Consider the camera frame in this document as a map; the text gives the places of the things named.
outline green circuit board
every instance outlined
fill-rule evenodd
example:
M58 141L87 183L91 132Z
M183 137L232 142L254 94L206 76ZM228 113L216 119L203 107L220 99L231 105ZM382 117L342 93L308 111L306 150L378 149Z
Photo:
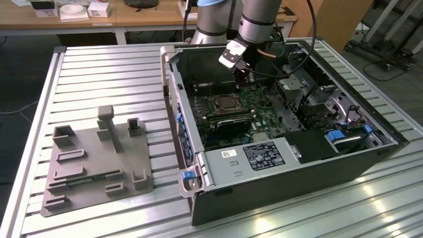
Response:
M283 123L272 108L270 95L266 95L266 92L268 90L262 87L246 87L232 94L192 97L190 99L206 151L247 144L263 137L272 139L286 133ZM232 102L232 111L222 112L216 108L216 101L222 98L222 102L226 104L228 104L228 100ZM211 139L218 123L236 119L251 120L251 127L246 133L231 138Z

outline blue latch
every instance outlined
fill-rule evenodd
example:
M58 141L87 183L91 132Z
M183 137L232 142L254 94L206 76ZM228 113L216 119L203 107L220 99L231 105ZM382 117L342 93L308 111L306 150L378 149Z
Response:
M196 176L196 172L195 171L184 171L183 172L183 181L188 181L188 180L192 180L195 179L198 176Z
M178 114L176 120L178 120L179 122L183 122L183 121L184 121L184 119L183 119L183 114L182 114L182 113Z
M368 125L366 125L366 126L363 127L363 129L364 129L364 131L366 131L367 134L370 134L371 131L372 131L372 129L371 129L371 127L370 127Z
M344 137L346 137L346 135L343 134L343 132L340 130L332 130L328 132L328 139L331 141L342 139Z

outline gray plastic part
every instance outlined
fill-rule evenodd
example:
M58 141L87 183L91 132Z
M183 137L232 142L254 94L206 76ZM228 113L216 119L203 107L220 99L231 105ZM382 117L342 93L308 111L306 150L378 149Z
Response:
M104 187L104 192L108 196L116 196L120 195L126 192L126 186L123 182L106 185Z
M116 133L116 128L114 125L114 117L115 117L115 110L114 110L114 106L112 105L107 105L107 106L100 106L99 107L99 111L98 111L98 117L99 119L104 122L108 132L110 132L110 136L114 142L114 147L115 147L115 151L116 153L120 153L123 151L123 147L122 147L122 143L119 141L119 136Z
M98 125L99 125L99 129L100 129L100 130L107 129L107 125L106 125L104 121L98 120Z
M107 180L116 180L116 179L123 179L124 178L124 172L122 170L114 172L112 174L107 174L104 176Z
M100 141L111 140L111 133L108 132L108 129L103 129L98 131L98 136Z
M71 136L75 136L75 132L70 125L55 127L54 142L59 148L72 146Z
M140 175L136 174L136 171L132 171L132 185L136 190L146 188L147 179L146 169L143 169L143 173Z
M66 183L50 183L47 187L47 191L50 193L60 193L70 190L70 186Z
M140 135L130 137L128 123L115 125L123 147L120 153L116 153L111 139L99 140L99 128L75 131L75 136L68 136L71 146L54 145L42 216L48 217L152 191L146 125L142 121L139 126ZM84 158L58 161L59 154L82 150ZM66 179L55 180L55 175L62 176L58 179ZM118 183L123 183L124 189L106 192L106 187ZM52 208L48 201L63 195L71 206L54 205Z
M63 179L70 179L74 177L83 176L86 174L86 169L84 167L79 167L76 170L72 170L71 172L67 171L64 175L59 175L58 172L55 172L54 180L63 180Z
M130 137L142 135L140 119L131 118L127 120Z
M86 150L80 149L80 150L72 150L72 151L67 151L64 153L59 153L56 160L58 162L63 162L63 161L70 161L70 160L76 160L76 159L82 159L87 156Z
M47 204L44 207L47 210L51 211L55 209L70 207L70 205L71 205L71 201L70 201L68 197L64 195L60 195L60 196L47 200Z

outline aluminum table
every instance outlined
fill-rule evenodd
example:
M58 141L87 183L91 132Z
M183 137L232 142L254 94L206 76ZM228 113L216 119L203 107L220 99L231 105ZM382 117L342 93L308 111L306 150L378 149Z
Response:
M160 84L163 44L59 48L0 229L0 237L419 237L423 235L423 128L326 42L315 50L411 144L355 181L192 227L179 194L178 162ZM96 127L96 107L115 123L146 122L154 192L48 218L43 191L54 127Z

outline wooden table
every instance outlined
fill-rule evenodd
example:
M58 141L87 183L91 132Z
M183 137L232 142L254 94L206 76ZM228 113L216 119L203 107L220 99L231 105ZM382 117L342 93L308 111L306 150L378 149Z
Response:
M18 7L11 0L0 0L0 36L55 35L112 32L119 45L127 43L126 32L182 30L184 23L178 0L159 0L158 7L136 11L123 0L108 0L108 18L91 17L88 21L62 23L59 17L38 18L31 6ZM288 37L296 16L280 13L276 17L283 34ZM196 28L196 21L187 22L187 29Z

